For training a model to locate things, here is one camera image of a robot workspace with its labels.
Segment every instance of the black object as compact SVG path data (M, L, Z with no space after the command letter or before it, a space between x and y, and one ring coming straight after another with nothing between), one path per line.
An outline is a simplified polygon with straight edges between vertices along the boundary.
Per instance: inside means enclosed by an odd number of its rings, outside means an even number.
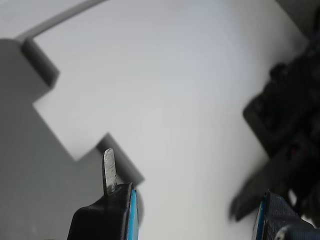
M133 183L118 184L109 196L75 212L67 240L125 240Z
M243 116L268 153L270 161L252 176L231 205L240 220L258 207L271 190L301 216L308 213L320 227L320 34L290 64L278 64L271 80L244 109Z
M254 226L254 240L319 240L320 230L302 220L279 195L267 192Z

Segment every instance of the white table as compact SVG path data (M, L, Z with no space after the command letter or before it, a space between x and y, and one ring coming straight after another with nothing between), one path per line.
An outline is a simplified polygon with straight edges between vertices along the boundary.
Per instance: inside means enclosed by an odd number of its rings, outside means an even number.
M272 0L109 0L39 35L34 105L75 160L110 132L145 176L141 240L249 240L229 205L266 154L242 110L305 44Z

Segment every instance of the white surface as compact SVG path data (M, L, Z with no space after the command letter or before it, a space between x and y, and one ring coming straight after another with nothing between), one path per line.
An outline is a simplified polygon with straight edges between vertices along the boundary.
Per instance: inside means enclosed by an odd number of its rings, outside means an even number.
M0 38L25 31L85 0L0 0Z
M251 239L253 215L228 220L266 160L242 110L304 43L275 2L109 0L36 42L61 75L35 107L67 150L111 132L145 176L141 240Z

